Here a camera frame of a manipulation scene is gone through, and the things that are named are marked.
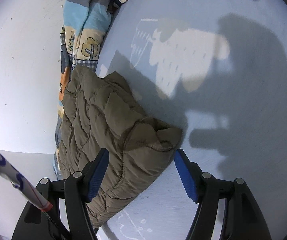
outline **silver screw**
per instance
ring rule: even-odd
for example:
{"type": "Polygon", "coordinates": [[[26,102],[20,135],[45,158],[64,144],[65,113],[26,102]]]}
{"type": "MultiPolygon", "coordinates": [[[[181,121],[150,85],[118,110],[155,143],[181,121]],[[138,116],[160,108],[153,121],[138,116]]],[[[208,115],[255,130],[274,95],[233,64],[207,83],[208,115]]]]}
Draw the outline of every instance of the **silver screw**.
{"type": "Polygon", "coordinates": [[[203,172],[202,173],[202,176],[205,178],[205,179],[210,179],[211,178],[211,174],[209,172],[203,172]]]}
{"type": "Polygon", "coordinates": [[[43,178],[43,179],[41,179],[41,181],[40,181],[40,184],[42,184],[42,185],[45,185],[45,184],[47,184],[48,183],[48,179],[47,178],[43,178]]]}
{"type": "Polygon", "coordinates": [[[245,181],[244,181],[242,178],[237,178],[237,179],[236,179],[236,182],[237,182],[238,184],[242,185],[242,184],[244,184],[245,181]]]}
{"type": "Polygon", "coordinates": [[[74,176],[75,178],[79,178],[79,177],[82,176],[82,173],[81,173],[81,171],[76,171],[76,172],[73,174],[73,176],[74,176]]]}

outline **blue gripper pad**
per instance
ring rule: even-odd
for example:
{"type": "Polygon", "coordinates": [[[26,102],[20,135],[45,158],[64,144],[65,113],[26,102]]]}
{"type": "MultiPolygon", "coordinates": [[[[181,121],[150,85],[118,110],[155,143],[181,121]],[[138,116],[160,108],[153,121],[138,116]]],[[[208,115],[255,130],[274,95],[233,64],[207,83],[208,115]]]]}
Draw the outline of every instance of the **blue gripper pad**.
{"type": "Polygon", "coordinates": [[[188,197],[196,202],[198,199],[196,183],[178,150],[175,154],[175,165],[188,197]]]}
{"type": "Polygon", "coordinates": [[[107,149],[104,150],[103,155],[89,181],[89,191],[88,191],[88,198],[90,201],[98,194],[100,185],[102,183],[103,177],[106,173],[108,164],[109,164],[109,152],[107,149]]]}

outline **light blue stripe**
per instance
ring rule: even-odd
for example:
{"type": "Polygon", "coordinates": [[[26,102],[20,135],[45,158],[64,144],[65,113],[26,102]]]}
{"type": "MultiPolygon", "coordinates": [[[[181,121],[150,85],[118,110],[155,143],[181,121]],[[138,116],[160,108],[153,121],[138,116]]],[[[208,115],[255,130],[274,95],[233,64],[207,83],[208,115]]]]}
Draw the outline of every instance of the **light blue stripe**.
{"type": "Polygon", "coordinates": [[[84,29],[95,29],[106,33],[111,23],[111,14],[107,7],[99,3],[90,3],[89,15],[85,21],[84,29]]]}
{"type": "Polygon", "coordinates": [[[66,1],[63,8],[63,24],[76,30],[78,36],[87,18],[89,9],[80,4],[66,1]]]}

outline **beige fabric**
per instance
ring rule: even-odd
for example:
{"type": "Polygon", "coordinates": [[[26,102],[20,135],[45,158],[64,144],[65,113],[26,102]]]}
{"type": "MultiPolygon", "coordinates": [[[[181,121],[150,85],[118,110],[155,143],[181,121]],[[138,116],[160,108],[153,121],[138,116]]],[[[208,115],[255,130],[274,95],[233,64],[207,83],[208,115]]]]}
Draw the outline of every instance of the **beige fabric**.
{"type": "Polygon", "coordinates": [[[101,148],[109,165],[98,195],[88,204],[95,228],[128,205],[168,166],[181,130],[147,117],[117,72],[98,78],[77,66],[63,98],[58,162],[65,177],[81,171],[101,148]]]}

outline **white wall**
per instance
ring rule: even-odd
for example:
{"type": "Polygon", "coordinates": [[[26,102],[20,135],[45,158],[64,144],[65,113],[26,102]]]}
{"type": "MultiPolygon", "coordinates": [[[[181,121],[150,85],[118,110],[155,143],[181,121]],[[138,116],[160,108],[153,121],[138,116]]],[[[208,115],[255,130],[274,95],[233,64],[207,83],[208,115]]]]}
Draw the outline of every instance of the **white wall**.
{"type": "Polygon", "coordinates": [[[0,1],[1,150],[54,153],[64,1],[0,1]]]}
{"type": "MultiPolygon", "coordinates": [[[[34,153],[14,153],[0,151],[0,153],[26,179],[36,186],[40,179],[47,177],[51,181],[57,180],[52,167],[53,155],[34,153]]],[[[11,183],[0,176],[0,235],[11,239],[17,221],[26,205],[27,200],[11,183]]]]}

